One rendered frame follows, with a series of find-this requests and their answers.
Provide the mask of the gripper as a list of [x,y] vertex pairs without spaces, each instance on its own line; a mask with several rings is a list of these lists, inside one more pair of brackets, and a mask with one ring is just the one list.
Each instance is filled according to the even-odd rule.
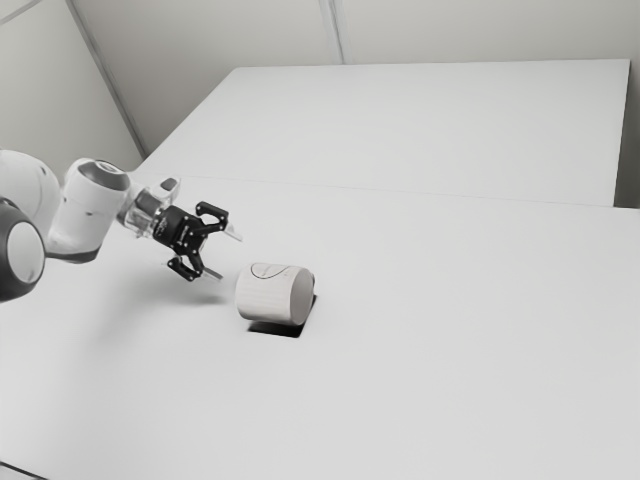
[[[202,277],[221,281],[223,275],[206,267],[195,252],[201,251],[205,236],[212,233],[222,232],[239,242],[243,241],[243,236],[230,222],[228,211],[201,201],[195,212],[198,217],[176,206],[167,207],[156,216],[152,238],[178,254],[167,262],[167,266],[188,282]],[[203,217],[213,217],[215,221],[207,224]],[[188,262],[181,255],[187,255]]]

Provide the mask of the white mug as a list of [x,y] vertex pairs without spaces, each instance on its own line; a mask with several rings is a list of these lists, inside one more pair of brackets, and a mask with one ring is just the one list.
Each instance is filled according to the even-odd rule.
[[247,320],[297,327],[307,321],[314,288],[315,277],[307,268],[252,263],[238,275],[235,304]]

